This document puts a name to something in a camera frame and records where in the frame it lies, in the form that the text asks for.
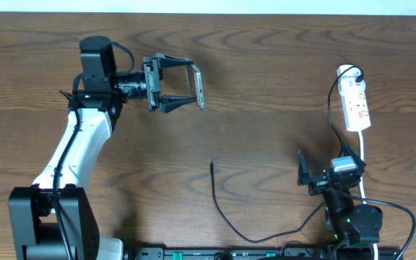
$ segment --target power strip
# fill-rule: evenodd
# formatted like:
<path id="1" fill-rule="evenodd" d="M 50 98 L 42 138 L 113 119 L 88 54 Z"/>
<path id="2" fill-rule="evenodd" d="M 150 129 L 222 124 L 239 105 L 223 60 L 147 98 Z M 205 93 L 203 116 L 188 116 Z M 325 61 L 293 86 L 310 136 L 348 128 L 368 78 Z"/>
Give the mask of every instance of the power strip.
<path id="1" fill-rule="evenodd" d="M 337 69 L 337 76 L 352 65 L 341 65 Z M 370 116 L 368 115 L 367 99 L 365 98 L 365 80 L 356 82 L 356 77 L 362 72 L 357 68 L 346 71 L 338 82 L 338 91 L 343 105 L 344 122 L 348 131 L 362 131 L 368 128 Z"/>

